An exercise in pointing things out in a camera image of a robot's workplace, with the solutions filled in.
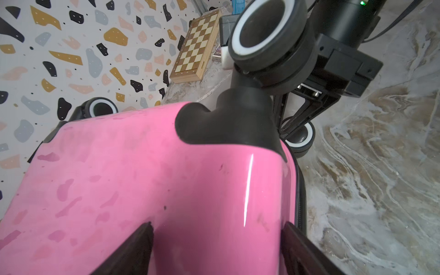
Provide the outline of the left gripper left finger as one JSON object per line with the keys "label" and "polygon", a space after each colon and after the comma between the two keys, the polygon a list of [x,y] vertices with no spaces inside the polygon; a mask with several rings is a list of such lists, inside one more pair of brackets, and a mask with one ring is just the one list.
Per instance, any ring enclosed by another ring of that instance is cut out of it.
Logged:
{"label": "left gripper left finger", "polygon": [[147,275],[153,245],[154,228],[142,223],[92,275]]}

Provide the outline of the pink hard-shell suitcase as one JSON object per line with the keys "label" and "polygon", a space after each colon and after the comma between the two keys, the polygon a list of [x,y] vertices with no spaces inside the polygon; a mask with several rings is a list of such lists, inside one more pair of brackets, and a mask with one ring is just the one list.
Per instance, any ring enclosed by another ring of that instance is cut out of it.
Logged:
{"label": "pink hard-shell suitcase", "polygon": [[209,111],[169,104],[65,122],[36,150],[1,221],[3,275],[91,275],[142,223],[148,275],[281,275],[281,231],[294,214],[293,156],[188,144],[181,116],[267,121],[269,97],[230,89]]}

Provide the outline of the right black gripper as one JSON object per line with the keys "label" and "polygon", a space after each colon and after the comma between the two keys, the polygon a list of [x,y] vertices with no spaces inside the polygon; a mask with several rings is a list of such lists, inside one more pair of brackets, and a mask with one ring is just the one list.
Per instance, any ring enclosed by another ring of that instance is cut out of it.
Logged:
{"label": "right black gripper", "polygon": [[[290,93],[274,97],[273,113],[282,138],[291,137],[342,96],[361,97],[383,66],[381,61],[324,34],[318,35],[317,46],[317,62],[308,78]],[[284,119],[291,94],[305,102],[294,115]]]}

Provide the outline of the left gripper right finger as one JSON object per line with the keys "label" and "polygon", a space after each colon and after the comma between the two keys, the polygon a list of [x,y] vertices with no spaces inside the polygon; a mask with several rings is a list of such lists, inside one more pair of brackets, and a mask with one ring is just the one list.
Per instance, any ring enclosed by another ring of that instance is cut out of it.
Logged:
{"label": "left gripper right finger", "polygon": [[288,275],[345,275],[291,222],[281,231],[281,251]]}

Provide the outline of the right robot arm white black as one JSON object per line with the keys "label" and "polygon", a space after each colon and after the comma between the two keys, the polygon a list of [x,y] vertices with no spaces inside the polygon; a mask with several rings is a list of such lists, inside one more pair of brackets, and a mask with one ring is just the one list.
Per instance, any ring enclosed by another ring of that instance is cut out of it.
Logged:
{"label": "right robot arm white black", "polygon": [[302,131],[342,96],[361,97],[383,64],[359,51],[380,21],[384,1],[315,1],[309,21],[316,35],[317,61],[307,79],[293,93],[305,103],[279,122],[287,140]]}

